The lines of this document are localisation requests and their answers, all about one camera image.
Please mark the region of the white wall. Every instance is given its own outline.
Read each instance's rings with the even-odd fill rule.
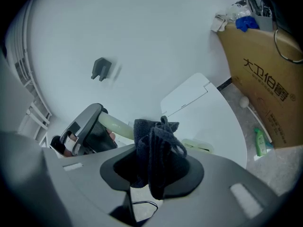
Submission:
[[[64,122],[95,102],[124,122],[158,120],[161,99],[192,74],[215,86],[230,77],[210,26],[236,1],[35,0],[28,50],[46,103]],[[103,82],[90,78],[100,57],[115,65]]]

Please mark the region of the gray floor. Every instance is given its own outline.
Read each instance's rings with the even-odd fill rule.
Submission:
[[[131,188],[131,197],[132,197],[132,202],[152,201],[156,203],[158,207],[160,207],[163,203],[163,200],[156,200],[152,197],[148,185],[146,185],[143,188]],[[137,222],[151,217],[154,211],[156,210],[156,207],[148,203],[135,204],[133,205],[133,208]]]
[[[245,137],[248,158],[246,169],[264,181],[278,195],[289,191],[296,183],[303,166],[303,146],[273,149],[255,161],[254,128],[261,127],[247,108],[242,109],[239,106],[243,94],[233,84],[223,89],[221,93],[234,111]]]

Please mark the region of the plastic bottle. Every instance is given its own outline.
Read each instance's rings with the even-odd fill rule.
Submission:
[[[260,129],[255,128],[255,132],[256,132],[256,150],[257,150],[257,156],[261,157],[261,156],[267,154],[265,137],[264,137],[263,132]]]

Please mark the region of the green tube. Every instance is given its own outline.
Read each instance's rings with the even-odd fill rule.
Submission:
[[[134,130],[131,126],[123,123],[122,121],[116,119],[113,116],[105,112],[101,112],[98,121],[110,131],[117,133],[125,138],[134,140]]]
[[[198,151],[202,151],[202,152],[206,152],[206,153],[214,153],[214,148],[211,144],[206,143],[206,142],[202,142],[199,140],[189,140],[189,139],[183,139],[181,141],[181,143],[187,147],[187,148],[191,148],[194,150],[198,150]]]

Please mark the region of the cable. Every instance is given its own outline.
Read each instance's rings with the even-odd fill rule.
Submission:
[[[154,213],[153,213],[152,215],[154,215],[155,212],[157,212],[157,210],[158,210],[158,205],[157,205],[156,203],[152,202],[152,201],[132,202],[132,204],[134,204],[134,205],[135,205],[135,204],[141,204],[141,203],[149,203],[149,204],[151,204],[151,205],[153,205],[153,206],[156,207],[156,210],[154,211]]]
[[[276,50],[278,51],[279,55],[280,55],[283,59],[285,59],[285,60],[287,60],[287,61],[290,61],[291,63],[294,63],[294,64],[303,64],[303,59],[302,59],[302,60],[299,60],[299,61],[293,61],[293,60],[291,60],[291,59],[289,59],[289,58],[287,58],[286,56],[284,56],[284,55],[281,54],[281,52],[280,52],[280,50],[279,50],[279,48],[278,48],[278,45],[276,44],[276,34],[277,34],[277,32],[278,32],[278,29],[276,29],[276,31],[275,31],[274,40],[275,40]]]

